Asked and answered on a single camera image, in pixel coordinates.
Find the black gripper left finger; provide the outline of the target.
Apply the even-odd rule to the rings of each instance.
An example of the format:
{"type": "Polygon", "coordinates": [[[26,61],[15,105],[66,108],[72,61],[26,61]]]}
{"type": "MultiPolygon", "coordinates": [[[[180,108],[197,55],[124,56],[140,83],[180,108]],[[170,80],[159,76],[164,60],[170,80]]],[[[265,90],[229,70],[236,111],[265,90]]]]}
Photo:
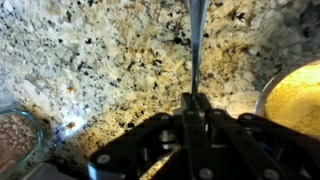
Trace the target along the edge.
{"type": "Polygon", "coordinates": [[[194,100],[193,96],[189,93],[183,93],[181,97],[182,113],[194,113],[194,100]]]}

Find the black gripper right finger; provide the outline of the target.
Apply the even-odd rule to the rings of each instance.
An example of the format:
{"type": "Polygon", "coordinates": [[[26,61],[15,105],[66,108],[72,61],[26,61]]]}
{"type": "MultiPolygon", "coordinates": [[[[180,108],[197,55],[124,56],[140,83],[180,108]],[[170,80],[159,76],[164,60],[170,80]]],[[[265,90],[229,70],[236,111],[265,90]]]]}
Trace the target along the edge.
{"type": "Polygon", "coordinates": [[[197,107],[203,112],[208,112],[212,109],[212,106],[204,93],[199,93],[197,95],[197,107]]]}

